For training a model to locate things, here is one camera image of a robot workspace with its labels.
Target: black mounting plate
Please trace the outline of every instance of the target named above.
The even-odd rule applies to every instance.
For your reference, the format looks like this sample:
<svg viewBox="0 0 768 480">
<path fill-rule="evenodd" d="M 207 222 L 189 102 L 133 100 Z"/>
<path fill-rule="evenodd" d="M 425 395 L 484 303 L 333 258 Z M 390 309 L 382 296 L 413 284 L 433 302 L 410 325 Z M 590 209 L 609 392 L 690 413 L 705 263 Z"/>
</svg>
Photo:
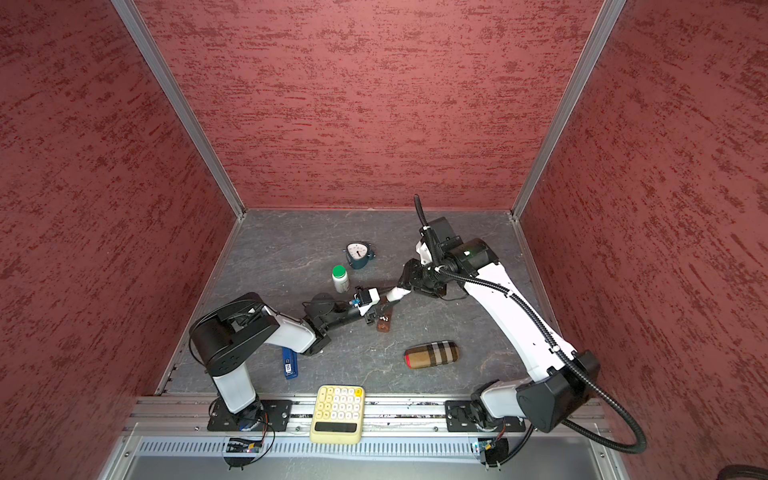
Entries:
<svg viewBox="0 0 768 480">
<path fill-rule="evenodd" d="M 448 400 L 445 402 L 445 423 L 449 432 L 486 432 L 469 419 L 469 400 Z M 504 425 L 507 432 L 524 432 L 525 424 L 517 417 L 504 417 L 503 425 L 499 423 L 489 432 L 500 432 Z"/>
<path fill-rule="evenodd" d="M 270 427 L 275 432 L 285 432 L 290 420 L 290 409 L 293 402 L 290 400 L 261 400 L 261 406 L 269 419 Z M 213 411 L 208 419 L 208 432 L 239 432 L 237 421 L 232 413 L 227 410 L 224 402 L 216 401 Z"/>
</svg>

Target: gray marble floor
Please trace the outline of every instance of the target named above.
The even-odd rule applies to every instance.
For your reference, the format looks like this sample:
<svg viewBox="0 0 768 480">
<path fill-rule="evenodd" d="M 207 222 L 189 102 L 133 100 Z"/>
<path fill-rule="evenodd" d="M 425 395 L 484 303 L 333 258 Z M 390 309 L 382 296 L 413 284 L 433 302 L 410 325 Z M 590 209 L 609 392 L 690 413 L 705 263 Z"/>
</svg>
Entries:
<svg viewBox="0 0 768 480">
<path fill-rule="evenodd" d="M 538 310 L 530 278 L 504 212 L 427 212 L 429 220 L 445 215 L 464 241 L 480 237 L 498 254 L 512 281 Z M 416 256 L 419 219 L 408 211 L 248 212 L 227 265 L 206 310 L 243 293 L 259 293 L 275 310 L 303 317 L 302 301 L 316 293 L 336 298 L 331 269 L 346 265 L 343 248 L 353 240 L 374 244 L 376 258 L 351 270 L 352 287 L 394 285 L 402 265 Z M 453 283 L 448 298 L 462 292 Z M 313 357 L 299 355 L 299 376 L 286 380 L 280 348 L 263 345 L 247 360 L 257 392 L 315 393 L 327 383 L 362 385 L 376 393 L 467 394 L 493 379 L 517 379 L 525 368 L 506 337 L 471 297 L 434 300 L 412 293 L 395 307 L 389 333 L 364 320 L 329 332 L 331 343 Z M 453 340 L 458 362 L 411 370 L 402 354 L 410 346 Z M 210 377 L 186 352 L 168 383 L 169 392 L 215 392 Z"/>
</svg>

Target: blue connector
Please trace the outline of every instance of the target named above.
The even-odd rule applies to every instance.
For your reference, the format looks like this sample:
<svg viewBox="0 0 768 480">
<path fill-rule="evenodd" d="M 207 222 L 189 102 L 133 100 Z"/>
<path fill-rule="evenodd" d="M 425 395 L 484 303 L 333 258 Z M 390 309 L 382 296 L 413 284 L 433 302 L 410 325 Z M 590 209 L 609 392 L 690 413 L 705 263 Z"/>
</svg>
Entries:
<svg viewBox="0 0 768 480">
<path fill-rule="evenodd" d="M 296 359 L 296 352 L 283 347 L 283 373 L 286 379 L 295 379 L 299 376 L 299 362 Z"/>
</svg>

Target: clock face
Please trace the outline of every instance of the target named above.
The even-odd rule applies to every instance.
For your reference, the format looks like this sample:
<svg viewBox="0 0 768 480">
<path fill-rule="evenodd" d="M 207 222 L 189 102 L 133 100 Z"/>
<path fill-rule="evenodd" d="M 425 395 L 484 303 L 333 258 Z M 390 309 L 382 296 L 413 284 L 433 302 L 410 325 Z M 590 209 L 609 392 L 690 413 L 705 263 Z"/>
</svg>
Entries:
<svg viewBox="0 0 768 480">
<path fill-rule="evenodd" d="M 357 242 L 347 245 L 346 251 L 349 252 L 349 256 L 352 257 L 352 260 L 360 260 L 368 255 L 368 247 Z"/>
</svg>

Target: red wall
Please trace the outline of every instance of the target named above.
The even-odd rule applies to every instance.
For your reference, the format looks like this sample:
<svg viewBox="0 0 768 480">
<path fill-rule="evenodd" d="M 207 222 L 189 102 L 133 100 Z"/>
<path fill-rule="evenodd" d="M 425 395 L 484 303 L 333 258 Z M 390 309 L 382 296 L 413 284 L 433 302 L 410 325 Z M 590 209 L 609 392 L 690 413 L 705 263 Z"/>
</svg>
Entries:
<svg viewBox="0 0 768 480">
<path fill-rule="evenodd" d="M 511 207 L 601 3 L 137 0 L 248 207 Z"/>
<path fill-rule="evenodd" d="M 93 478 L 233 215 L 109 2 L 0 32 L 0 478 Z"/>
<path fill-rule="evenodd" d="M 766 226 L 768 3 L 629 0 L 523 227 L 632 478 L 768 467 Z"/>
</svg>

